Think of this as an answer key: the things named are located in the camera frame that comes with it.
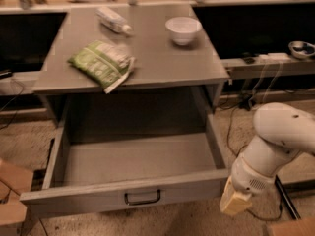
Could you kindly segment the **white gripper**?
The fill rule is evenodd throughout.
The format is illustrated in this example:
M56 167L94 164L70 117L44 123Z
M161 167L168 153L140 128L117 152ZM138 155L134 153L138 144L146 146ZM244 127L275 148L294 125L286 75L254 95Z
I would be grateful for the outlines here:
M266 177L250 167L240 154L233 162L220 198L220 212L235 216L252 206L252 196L263 194L274 184L274 177Z

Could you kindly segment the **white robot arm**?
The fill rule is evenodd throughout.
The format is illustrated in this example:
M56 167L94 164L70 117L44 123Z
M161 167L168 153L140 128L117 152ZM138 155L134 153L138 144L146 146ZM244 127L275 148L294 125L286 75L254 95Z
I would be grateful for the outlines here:
M301 153L315 153L315 116L278 102L259 107L253 116L255 136L232 164L220 211L235 216L252 206L282 167Z

